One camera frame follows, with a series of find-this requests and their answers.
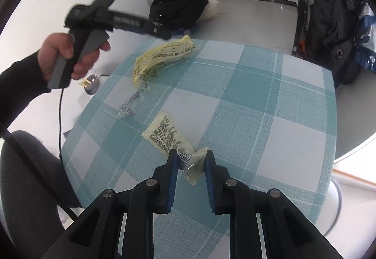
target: blue gripper pad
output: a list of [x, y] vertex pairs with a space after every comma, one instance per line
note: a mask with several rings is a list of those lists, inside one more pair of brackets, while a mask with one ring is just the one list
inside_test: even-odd
[[167, 205], [166, 205], [166, 210], [168, 212], [171, 212], [171, 208], [174, 205], [174, 197], [175, 197], [175, 189], [176, 189], [176, 181], [177, 181], [178, 170], [179, 170], [179, 157], [176, 154], [174, 156], [174, 162], [172, 164], [170, 183], [168, 185]]
[[213, 181], [213, 174], [210, 165], [209, 159], [205, 159], [205, 178], [206, 178], [206, 187], [208, 189], [209, 204], [212, 212], [215, 213], [215, 185]]

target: snack wrapper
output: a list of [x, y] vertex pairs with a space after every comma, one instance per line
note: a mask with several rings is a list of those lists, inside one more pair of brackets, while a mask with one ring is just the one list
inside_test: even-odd
[[153, 75], [151, 70], [155, 65], [162, 62], [174, 62], [189, 56], [195, 46], [191, 38], [186, 35], [182, 39], [168, 44], [155, 47], [140, 55], [135, 62], [133, 70], [133, 83], [137, 84], [142, 74], [149, 70], [148, 74]]
[[168, 157], [170, 150], [175, 149], [179, 156], [179, 169], [187, 174], [187, 181], [195, 185], [204, 172], [204, 160], [207, 148], [197, 152], [175, 128], [166, 112], [159, 112], [153, 122], [142, 133], [162, 154]]

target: baseboard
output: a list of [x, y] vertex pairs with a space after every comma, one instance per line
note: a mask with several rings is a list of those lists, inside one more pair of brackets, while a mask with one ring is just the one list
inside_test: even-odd
[[294, 1], [289, 1], [289, 0], [274, 0], [275, 3], [279, 3], [279, 4], [285, 4], [287, 6], [292, 6], [292, 7], [298, 7], [298, 5], [296, 4], [296, 2]]
[[343, 171], [333, 169], [332, 177], [341, 184], [376, 192], [376, 184]]

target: blue and white plaid tablecloth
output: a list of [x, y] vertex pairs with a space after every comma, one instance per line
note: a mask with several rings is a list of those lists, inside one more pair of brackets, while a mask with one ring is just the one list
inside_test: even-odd
[[[82, 205], [104, 189], [133, 188], [166, 162], [141, 134], [159, 111], [167, 111], [191, 145], [213, 150], [232, 178], [261, 191], [280, 189], [315, 223], [336, 145], [331, 72], [254, 46], [193, 42], [190, 57], [151, 81], [133, 116], [115, 117], [137, 90], [135, 60], [162, 41], [140, 45], [84, 109], [63, 146]], [[204, 177], [193, 187], [180, 171], [172, 212], [155, 216], [154, 239], [157, 259], [228, 258], [229, 218], [212, 214]]]

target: black backpack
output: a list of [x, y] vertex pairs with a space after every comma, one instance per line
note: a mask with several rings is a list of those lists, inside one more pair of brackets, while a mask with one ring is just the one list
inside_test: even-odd
[[353, 39], [363, 0], [314, 0], [305, 38], [306, 60], [332, 71], [334, 85], [354, 81]]

